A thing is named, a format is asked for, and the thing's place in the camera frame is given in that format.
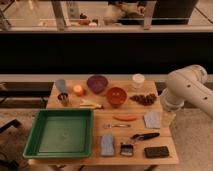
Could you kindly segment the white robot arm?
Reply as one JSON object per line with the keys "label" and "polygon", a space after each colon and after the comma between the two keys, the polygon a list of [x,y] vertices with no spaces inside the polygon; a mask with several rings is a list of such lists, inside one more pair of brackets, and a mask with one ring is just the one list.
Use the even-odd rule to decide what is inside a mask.
{"label": "white robot arm", "polygon": [[213,120],[213,90],[205,86],[207,78],[207,71],[200,65],[170,72],[165,80],[166,88],[160,95],[163,109],[177,111],[188,101]]}

